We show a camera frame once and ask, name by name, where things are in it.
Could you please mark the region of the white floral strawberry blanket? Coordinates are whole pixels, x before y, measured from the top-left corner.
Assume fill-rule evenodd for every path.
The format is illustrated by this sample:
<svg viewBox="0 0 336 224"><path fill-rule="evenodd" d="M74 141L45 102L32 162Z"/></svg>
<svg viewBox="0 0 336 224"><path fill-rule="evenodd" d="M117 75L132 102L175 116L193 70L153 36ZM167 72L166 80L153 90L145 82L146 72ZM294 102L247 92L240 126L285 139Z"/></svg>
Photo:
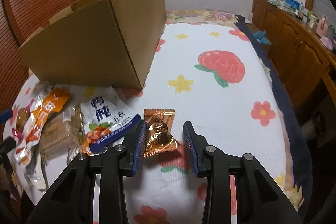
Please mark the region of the white floral strawberry blanket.
<svg viewBox="0 0 336 224"><path fill-rule="evenodd" d="M126 97L136 112L170 107L173 135L187 123L216 149L238 157L233 201L239 223L285 223L287 198L275 182L285 168L282 125L276 100L250 42L232 28L176 23L166 27L153 55L143 95ZM199 223L206 186L191 172L184 149L145 162L126 179L126 205L133 223Z"/></svg>

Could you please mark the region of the brown cardboard box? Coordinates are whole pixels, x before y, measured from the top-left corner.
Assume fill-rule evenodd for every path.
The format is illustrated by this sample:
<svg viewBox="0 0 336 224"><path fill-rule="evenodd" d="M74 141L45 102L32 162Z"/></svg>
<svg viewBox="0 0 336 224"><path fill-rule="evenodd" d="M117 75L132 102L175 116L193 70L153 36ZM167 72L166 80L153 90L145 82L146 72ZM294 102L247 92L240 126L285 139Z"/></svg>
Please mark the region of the brown cardboard box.
<svg viewBox="0 0 336 224"><path fill-rule="evenodd" d="M42 81L141 89L165 24L165 0L78 0L18 53Z"/></svg>

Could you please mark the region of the orange white snack pouch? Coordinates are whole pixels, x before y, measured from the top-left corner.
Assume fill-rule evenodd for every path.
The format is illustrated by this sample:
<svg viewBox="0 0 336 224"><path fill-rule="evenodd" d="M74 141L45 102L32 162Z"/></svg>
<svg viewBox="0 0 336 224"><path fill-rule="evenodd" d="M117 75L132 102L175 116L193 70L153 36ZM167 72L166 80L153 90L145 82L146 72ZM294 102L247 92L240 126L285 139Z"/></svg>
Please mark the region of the orange white snack pouch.
<svg viewBox="0 0 336 224"><path fill-rule="evenodd" d="M32 112L23 128L23 140L15 149L15 160L20 168L28 166L33 158L32 148L39 144L42 129L53 113L59 113L72 97L68 88L53 88L39 94L32 105Z"/></svg>

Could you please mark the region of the silver white red snack pouch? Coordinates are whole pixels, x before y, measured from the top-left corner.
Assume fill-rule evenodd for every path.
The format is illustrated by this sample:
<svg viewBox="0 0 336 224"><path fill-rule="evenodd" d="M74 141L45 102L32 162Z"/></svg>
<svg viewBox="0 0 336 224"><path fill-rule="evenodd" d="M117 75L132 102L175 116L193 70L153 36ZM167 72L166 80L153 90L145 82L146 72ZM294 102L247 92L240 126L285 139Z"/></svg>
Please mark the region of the silver white red snack pouch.
<svg viewBox="0 0 336 224"><path fill-rule="evenodd" d="M37 190L44 191L48 188L39 151L33 154L30 163L26 166L25 179L30 186L33 186Z"/></svg>

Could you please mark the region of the pink kettle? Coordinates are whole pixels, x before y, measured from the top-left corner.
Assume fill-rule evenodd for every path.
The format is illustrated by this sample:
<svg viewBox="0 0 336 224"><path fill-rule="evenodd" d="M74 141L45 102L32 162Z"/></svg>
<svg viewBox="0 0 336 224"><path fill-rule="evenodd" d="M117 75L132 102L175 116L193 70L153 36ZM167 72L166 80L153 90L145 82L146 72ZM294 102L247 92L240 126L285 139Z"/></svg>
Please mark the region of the pink kettle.
<svg viewBox="0 0 336 224"><path fill-rule="evenodd" d="M315 33L319 36L326 36L328 32L329 26L327 24L327 17L326 15L323 15L322 18L319 20L317 24L317 28L315 30Z"/></svg>

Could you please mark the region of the clear brown cracker pack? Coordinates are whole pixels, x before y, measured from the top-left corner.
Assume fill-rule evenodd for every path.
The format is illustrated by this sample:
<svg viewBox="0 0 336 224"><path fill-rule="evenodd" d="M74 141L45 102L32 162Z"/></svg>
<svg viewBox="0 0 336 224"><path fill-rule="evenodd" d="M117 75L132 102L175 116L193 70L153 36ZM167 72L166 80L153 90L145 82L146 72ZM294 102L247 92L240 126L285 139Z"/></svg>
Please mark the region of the clear brown cracker pack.
<svg viewBox="0 0 336 224"><path fill-rule="evenodd" d="M53 159L67 155L67 163L70 163L80 152L85 140L80 106L69 107L44 125L39 142L42 161L48 164Z"/></svg>

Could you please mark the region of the floral bed quilt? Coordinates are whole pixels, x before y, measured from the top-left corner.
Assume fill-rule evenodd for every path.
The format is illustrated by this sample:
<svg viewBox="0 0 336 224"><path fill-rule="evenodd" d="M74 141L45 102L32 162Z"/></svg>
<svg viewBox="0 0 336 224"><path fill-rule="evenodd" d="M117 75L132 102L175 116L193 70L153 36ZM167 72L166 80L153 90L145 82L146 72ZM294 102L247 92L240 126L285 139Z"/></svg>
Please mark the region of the floral bed quilt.
<svg viewBox="0 0 336 224"><path fill-rule="evenodd" d="M280 81L275 65L268 59L265 45L259 43L254 36L259 29L251 22L246 22L244 16L217 10L168 11L166 23L214 24L247 32L247 38L252 40L252 46L265 67L266 76L280 110L286 152L285 194L299 215L304 218L313 189L311 157L288 92Z"/></svg>

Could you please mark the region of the white blue duck gizzard pouch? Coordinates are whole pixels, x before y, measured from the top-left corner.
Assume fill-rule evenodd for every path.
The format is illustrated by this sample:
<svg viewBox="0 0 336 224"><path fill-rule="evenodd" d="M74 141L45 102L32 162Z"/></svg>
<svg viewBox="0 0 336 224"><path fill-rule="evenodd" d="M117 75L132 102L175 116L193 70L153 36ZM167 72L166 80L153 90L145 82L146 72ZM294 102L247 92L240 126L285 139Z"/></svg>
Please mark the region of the white blue duck gizzard pouch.
<svg viewBox="0 0 336 224"><path fill-rule="evenodd" d="M128 134L141 119L112 87L79 106L86 135L85 145L92 154L105 151Z"/></svg>

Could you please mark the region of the wooden sideboard cabinet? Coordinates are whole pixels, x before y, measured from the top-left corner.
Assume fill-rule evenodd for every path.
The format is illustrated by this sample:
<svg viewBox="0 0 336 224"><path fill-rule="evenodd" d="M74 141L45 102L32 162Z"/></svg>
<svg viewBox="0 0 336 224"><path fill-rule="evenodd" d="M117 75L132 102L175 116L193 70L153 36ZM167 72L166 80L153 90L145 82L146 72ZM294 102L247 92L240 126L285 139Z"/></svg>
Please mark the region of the wooden sideboard cabinet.
<svg viewBox="0 0 336 224"><path fill-rule="evenodd" d="M313 30L266 0L253 0L252 23L266 32L271 42L268 57L295 109L320 81L335 102L335 54Z"/></svg>

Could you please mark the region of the orange foil candy packet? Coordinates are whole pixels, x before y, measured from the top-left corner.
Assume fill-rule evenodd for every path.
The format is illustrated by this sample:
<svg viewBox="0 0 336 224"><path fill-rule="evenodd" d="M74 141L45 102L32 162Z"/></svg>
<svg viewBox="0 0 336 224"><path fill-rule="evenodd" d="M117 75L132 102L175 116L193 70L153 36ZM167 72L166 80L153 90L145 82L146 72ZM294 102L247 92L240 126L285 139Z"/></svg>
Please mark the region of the orange foil candy packet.
<svg viewBox="0 0 336 224"><path fill-rule="evenodd" d="M144 158L175 151L182 147L171 134L175 118L174 109L144 109L143 114L147 123Z"/></svg>

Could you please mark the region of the pink chicken leg snack pack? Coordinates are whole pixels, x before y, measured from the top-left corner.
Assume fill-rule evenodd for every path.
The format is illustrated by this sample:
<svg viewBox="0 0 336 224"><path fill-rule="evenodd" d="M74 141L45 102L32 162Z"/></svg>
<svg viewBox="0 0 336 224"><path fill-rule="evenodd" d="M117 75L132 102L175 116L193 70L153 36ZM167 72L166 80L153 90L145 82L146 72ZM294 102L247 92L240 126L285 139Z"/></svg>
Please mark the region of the pink chicken leg snack pack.
<svg viewBox="0 0 336 224"><path fill-rule="evenodd" d="M23 140L23 129L30 117L30 113L29 107L23 107L18 110L15 128L12 128L11 132L13 137L18 139L19 143Z"/></svg>

